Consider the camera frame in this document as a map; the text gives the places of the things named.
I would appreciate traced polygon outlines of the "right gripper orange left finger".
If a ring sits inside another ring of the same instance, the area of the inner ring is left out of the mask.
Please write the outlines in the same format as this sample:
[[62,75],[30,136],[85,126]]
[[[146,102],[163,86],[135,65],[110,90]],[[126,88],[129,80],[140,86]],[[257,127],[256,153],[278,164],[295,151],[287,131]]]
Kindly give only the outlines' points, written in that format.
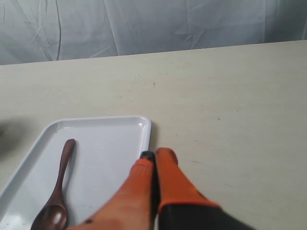
[[70,230],[152,230],[155,221],[155,156],[142,152],[126,181],[93,215]]

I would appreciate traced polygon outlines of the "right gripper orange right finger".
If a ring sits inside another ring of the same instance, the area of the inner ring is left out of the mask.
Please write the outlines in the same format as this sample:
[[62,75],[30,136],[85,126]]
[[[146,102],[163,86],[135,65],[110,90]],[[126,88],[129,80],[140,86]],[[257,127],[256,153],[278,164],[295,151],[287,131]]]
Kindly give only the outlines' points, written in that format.
[[155,163],[160,188],[160,230],[250,230],[252,227],[227,214],[204,197],[178,166],[173,150],[159,148]]

